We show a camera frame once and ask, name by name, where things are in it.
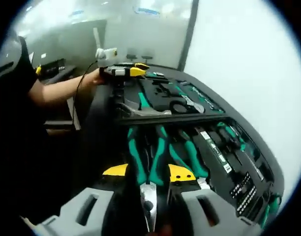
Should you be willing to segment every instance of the black t-shirt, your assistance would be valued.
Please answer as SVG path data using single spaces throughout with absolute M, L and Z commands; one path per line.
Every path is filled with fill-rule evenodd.
M 47 141 L 42 109 L 28 96 L 37 77 L 23 44 L 18 66 L 0 79 L 0 192 L 20 212 L 42 184 L 38 168 Z

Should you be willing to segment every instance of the black cable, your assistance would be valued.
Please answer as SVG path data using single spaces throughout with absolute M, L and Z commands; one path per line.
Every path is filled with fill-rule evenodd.
M 77 86 L 77 88 L 76 88 L 75 94 L 74 94 L 74 96 L 73 96 L 72 124 L 74 125 L 74 127 L 75 127 L 75 123 L 74 123 L 75 100 L 76 100 L 76 95 L 77 95 L 78 89 L 79 89 L 79 87 L 80 87 L 80 85 L 81 85 L 81 83 L 82 83 L 82 81 L 83 81 L 85 75 L 87 74 L 88 70 L 91 68 L 92 65 L 94 65 L 94 64 L 97 63 L 97 62 L 98 62 L 98 61 L 94 61 L 94 62 L 93 62 L 92 64 L 90 64 L 89 67 L 86 69 L 86 71 L 84 72 L 84 74 L 83 74 L 83 76 L 82 76 L 80 82 L 78 83 L 78 86 Z

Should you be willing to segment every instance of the person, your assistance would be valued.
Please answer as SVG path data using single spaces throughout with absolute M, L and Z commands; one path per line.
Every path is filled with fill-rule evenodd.
M 42 108 L 72 97 L 82 76 L 43 85 L 25 40 L 10 31 L 0 59 L 8 60 L 13 49 L 19 59 L 0 66 L 0 191 L 13 210 L 38 224 L 58 213 L 70 197 L 69 160 L 50 150 Z M 85 75 L 79 90 L 103 83 L 96 69 Z

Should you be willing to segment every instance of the tool case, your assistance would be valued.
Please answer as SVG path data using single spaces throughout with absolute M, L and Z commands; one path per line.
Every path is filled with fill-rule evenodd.
M 164 127 L 169 143 L 165 148 L 169 151 L 163 154 L 163 185 L 157 187 L 157 229 L 169 222 L 173 235 L 257 235 L 260 226 L 263 228 L 274 218 L 282 199 L 282 192 L 276 187 L 278 176 L 273 174 L 259 146 L 227 114 L 226 107 L 221 107 L 204 91 L 182 78 L 147 73 L 131 80 L 114 80 L 110 99 L 115 127 L 110 136 L 114 136 L 112 141 L 117 148 L 111 148 L 109 156 L 119 164 L 128 164 L 124 177 L 127 186 L 121 187 L 123 192 L 117 190 L 121 184 L 113 183 L 111 189 L 106 189 L 101 187 L 108 185 L 104 180 L 85 189 L 62 207 L 59 217 L 38 226 L 45 235 L 52 235 L 50 231 L 58 235 L 114 235 L 132 232 L 130 225 L 134 225 L 134 234 L 145 235 L 143 212 L 136 204 L 137 173 L 128 138 L 132 128 L 137 128 L 134 145 L 149 174 L 160 145 L 156 132 L 159 125 Z M 156 112 L 141 113 L 143 103 L 150 104 Z M 180 130 L 186 134 L 185 139 Z M 199 157 L 199 165 L 209 173 L 206 181 L 210 189 L 201 189 L 193 180 L 182 182 L 182 176 L 172 181 L 168 166 L 180 164 L 173 158 L 174 153 L 181 158 L 180 162 L 190 166 L 187 141 L 194 144 L 192 151 Z M 114 201 L 124 195 L 125 201 Z M 84 216 L 84 209 L 93 198 L 98 203 L 90 212 L 101 206 L 99 216 L 95 215 L 97 212 L 88 213 L 89 223 L 80 227 L 77 217 Z M 73 234 L 64 230 L 68 223 L 73 225 L 70 228 Z

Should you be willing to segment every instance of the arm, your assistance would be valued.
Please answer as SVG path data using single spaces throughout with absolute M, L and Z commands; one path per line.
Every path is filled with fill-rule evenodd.
M 82 76 L 59 82 L 52 85 L 43 85 L 36 80 L 30 91 L 29 97 L 39 106 L 65 101 L 73 96 Z M 99 77 L 99 69 L 85 75 L 79 90 L 88 88 L 94 84 L 102 84 L 103 80 Z

